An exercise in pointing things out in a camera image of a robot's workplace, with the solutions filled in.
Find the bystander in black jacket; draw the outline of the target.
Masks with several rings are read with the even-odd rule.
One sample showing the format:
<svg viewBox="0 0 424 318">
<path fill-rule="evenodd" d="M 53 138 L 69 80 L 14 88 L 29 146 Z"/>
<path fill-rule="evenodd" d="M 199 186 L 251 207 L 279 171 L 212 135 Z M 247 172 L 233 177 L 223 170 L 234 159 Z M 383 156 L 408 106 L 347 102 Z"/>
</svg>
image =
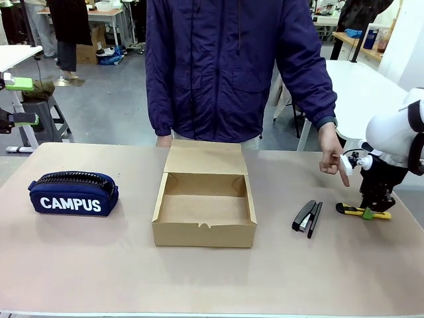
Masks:
<svg viewBox="0 0 424 318">
<path fill-rule="evenodd" d="M 339 16 L 335 32 L 345 32 L 347 28 L 354 30 L 368 30 L 370 27 L 378 28 L 380 34 L 385 29 L 392 31 L 394 20 L 397 19 L 403 0 L 344 0 L 345 4 Z M 352 60 L 356 48 L 352 49 L 348 44 L 335 39 L 332 60 Z M 371 60 L 369 57 L 358 52 L 358 62 L 368 64 L 376 69 L 380 62 Z"/>
</svg>

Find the black stapler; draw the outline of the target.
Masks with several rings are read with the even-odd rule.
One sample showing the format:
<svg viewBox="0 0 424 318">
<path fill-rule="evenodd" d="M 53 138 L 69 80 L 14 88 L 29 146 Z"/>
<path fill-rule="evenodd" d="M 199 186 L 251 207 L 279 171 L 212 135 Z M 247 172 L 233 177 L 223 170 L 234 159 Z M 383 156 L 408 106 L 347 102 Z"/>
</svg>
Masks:
<svg viewBox="0 0 424 318">
<path fill-rule="evenodd" d="M 296 215 L 291 228 L 296 232 L 307 231 L 307 238 L 311 239 L 317 226 L 322 206 L 322 202 L 316 202 L 315 200 L 308 201 Z"/>
</svg>

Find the wooden workbench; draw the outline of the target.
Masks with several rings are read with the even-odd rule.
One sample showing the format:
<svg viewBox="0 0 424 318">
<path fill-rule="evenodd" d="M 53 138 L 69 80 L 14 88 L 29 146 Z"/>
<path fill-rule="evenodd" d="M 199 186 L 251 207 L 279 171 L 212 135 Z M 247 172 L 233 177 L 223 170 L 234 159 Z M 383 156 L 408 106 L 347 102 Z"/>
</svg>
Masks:
<svg viewBox="0 0 424 318">
<path fill-rule="evenodd" d="M 345 32 L 333 32 L 332 35 L 335 39 L 341 40 L 343 43 L 348 44 L 352 49 L 358 45 L 358 38 L 351 38 Z M 371 60 L 381 62 L 383 53 L 378 52 L 378 40 L 375 41 L 372 49 L 366 49 L 364 46 L 361 47 L 360 53 L 369 57 Z"/>
</svg>

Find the large white table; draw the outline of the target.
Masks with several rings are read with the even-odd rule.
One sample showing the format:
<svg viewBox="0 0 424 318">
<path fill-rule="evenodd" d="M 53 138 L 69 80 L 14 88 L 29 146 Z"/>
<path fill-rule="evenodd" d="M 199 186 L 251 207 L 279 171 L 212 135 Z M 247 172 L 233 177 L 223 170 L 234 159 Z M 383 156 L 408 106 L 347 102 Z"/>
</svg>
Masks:
<svg viewBox="0 0 424 318">
<path fill-rule="evenodd" d="M 406 91 L 381 73 L 361 63 L 342 60 L 326 61 L 327 71 L 337 94 L 335 115 L 338 135 L 346 140 L 346 148 L 355 148 L 365 139 L 371 118 L 380 113 L 397 111 L 406 98 Z M 295 79 L 289 80 L 291 101 Z"/>
</svg>

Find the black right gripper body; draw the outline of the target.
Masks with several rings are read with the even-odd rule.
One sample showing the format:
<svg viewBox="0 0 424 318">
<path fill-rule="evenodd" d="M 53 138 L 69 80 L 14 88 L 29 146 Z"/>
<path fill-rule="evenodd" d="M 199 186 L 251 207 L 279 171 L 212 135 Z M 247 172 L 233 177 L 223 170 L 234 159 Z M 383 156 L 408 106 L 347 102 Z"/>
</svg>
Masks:
<svg viewBox="0 0 424 318">
<path fill-rule="evenodd" d="M 392 195 L 393 188 L 402 183 L 407 174 L 407 168 L 393 166 L 370 155 L 372 163 L 369 169 L 361 169 L 363 178 L 360 189 L 366 189 L 368 193 L 385 193 L 389 191 Z"/>
</svg>

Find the yellow black utility knife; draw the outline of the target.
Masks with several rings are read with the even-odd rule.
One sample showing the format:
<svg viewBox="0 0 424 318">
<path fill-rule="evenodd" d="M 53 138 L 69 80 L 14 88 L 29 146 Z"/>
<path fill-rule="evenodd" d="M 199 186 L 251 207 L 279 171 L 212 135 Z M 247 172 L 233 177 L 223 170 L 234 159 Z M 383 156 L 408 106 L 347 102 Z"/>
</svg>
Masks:
<svg viewBox="0 0 424 318">
<path fill-rule="evenodd" d="M 363 209 L 363 208 L 359 208 L 359 207 L 346 205 L 344 203 L 337 203 L 336 204 L 336 210 L 340 214 L 358 216 L 358 217 L 362 217 L 363 219 L 366 219 L 366 220 L 371 220 L 371 219 L 390 220 L 392 218 L 392 215 L 389 212 L 382 212 L 382 213 L 374 212 L 370 208 Z"/>
</svg>

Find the person's left forearm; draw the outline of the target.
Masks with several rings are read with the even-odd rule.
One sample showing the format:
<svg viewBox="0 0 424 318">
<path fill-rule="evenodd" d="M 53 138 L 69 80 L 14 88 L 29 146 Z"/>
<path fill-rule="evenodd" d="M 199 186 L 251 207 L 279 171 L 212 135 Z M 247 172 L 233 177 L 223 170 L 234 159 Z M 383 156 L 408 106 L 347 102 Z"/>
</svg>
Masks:
<svg viewBox="0 0 424 318">
<path fill-rule="evenodd" d="M 302 73 L 296 76 L 293 96 L 317 130 L 326 124 L 337 124 L 337 94 L 333 90 L 325 60 L 304 68 Z"/>
</svg>

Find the navy CAMPUS pencil case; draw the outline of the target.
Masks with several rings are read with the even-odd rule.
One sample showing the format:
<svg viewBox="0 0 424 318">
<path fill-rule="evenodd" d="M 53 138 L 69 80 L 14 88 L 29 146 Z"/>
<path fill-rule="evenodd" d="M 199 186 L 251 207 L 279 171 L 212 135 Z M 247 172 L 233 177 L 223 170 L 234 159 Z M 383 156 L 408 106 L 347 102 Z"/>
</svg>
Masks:
<svg viewBox="0 0 424 318">
<path fill-rule="evenodd" d="M 44 174 L 28 187 L 34 210 L 50 215 L 107 217 L 119 199 L 119 187 L 108 175 L 61 171 Z"/>
</svg>

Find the orange filled jar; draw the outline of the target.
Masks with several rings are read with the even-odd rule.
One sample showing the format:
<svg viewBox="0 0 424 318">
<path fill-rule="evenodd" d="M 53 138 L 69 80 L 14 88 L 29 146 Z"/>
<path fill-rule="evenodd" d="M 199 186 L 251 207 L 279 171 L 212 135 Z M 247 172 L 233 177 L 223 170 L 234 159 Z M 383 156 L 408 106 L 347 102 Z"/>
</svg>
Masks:
<svg viewBox="0 0 424 318">
<path fill-rule="evenodd" d="M 378 39 L 377 52 L 383 54 L 386 51 L 391 35 L 392 32 L 390 29 L 385 29 L 381 32 L 380 37 Z"/>
</svg>

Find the wooden top desk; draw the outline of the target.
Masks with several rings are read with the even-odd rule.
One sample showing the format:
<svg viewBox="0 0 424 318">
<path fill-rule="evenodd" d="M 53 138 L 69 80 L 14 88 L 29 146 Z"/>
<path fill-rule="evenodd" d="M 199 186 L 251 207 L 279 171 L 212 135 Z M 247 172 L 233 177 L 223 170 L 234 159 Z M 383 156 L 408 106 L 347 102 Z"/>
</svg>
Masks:
<svg viewBox="0 0 424 318">
<path fill-rule="evenodd" d="M 50 3 L 44 10 L 38 14 L 49 15 L 52 19 L 56 38 L 73 42 L 75 44 L 87 44 L 86 32 L 89 28 L 89 21 L 109 23 L 113 30 L 115 45 L 119 44 L 117 35 L 117 23 L 122 22 L 122 9 L 111 9 L 108 11 L 87 9 L 86 4 L 79 6 L 79 1 L 71 2 L 58 0 L 56 6 Z"/>
</svg>

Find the person's left hand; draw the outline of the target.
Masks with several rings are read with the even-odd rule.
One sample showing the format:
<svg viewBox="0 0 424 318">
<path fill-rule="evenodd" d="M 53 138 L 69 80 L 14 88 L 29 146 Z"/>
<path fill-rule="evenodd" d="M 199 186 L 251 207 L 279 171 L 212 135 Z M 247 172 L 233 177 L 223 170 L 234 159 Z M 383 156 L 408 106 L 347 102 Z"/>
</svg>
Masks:
<svg viewBox="0 0 424 318">
<path fill-rule="evenodd" d="M 319 144 L 323 153 L 319 163 L 320 170 L 331 175 L 339 173 L 344 186 L 349 187 L 348 176 L 340 161 L 343 148 L 339 142 L 334 123 L 326 123 L 319 129 Z"/>
</svg>

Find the olive green cloth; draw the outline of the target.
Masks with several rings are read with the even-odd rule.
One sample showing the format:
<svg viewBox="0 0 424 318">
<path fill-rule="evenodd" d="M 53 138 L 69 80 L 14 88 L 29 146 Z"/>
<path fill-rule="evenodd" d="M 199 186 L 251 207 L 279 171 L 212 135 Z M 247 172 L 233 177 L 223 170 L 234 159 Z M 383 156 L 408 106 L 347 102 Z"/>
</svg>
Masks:
<svg viewBox="0 0 424 318">
<path fill-rule="evenodd" d="M 33 81 L 32 91 L 23 91 L 22 97 L 25 102 L 46 101 L 54 93 L 55 85 L 53 81 Z"/>
</svg>

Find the blue plastic bag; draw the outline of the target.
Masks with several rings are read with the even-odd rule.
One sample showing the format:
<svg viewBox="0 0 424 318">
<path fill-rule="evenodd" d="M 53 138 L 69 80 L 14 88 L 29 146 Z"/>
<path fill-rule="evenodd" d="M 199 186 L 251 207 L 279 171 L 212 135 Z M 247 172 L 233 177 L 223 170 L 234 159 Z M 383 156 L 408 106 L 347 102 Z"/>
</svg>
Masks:
<svg viewBox="0 0 424 318">
<path fill-rule="evenodd" d="M 125 51 L 120 46 L 99 49 L 96 52 L 98 64 L 104 66 L 117 66 L 125 56 Z"/>
</svg>

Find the grey step stool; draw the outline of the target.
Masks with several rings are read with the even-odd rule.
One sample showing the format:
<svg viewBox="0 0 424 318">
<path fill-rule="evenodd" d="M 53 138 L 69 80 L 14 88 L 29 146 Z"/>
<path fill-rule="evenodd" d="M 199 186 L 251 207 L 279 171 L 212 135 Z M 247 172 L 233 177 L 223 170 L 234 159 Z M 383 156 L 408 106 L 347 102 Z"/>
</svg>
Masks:
<svg viewBox="0 0 424 318">
<path fill-rule="evenodd" d="M 23 109 L 38 115 L 38 124 L 31 126 L 38 144 L 44 142 L 74 142 L 72 131 L 55 98 L 23 101 Z"/>
</svg>

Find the brown cardboard box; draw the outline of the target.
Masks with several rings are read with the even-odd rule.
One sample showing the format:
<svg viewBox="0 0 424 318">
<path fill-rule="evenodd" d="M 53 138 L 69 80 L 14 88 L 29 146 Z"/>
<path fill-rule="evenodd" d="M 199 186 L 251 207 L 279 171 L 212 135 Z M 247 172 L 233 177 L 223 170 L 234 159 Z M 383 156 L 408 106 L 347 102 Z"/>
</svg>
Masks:
<svg viewBox="0 0 424 318">
<path fill-rule="evenodd" d="M 155 244 L 250 248 L 256 227 L 241 145 L 174 139 L 152 217 Z"/>
</svg>

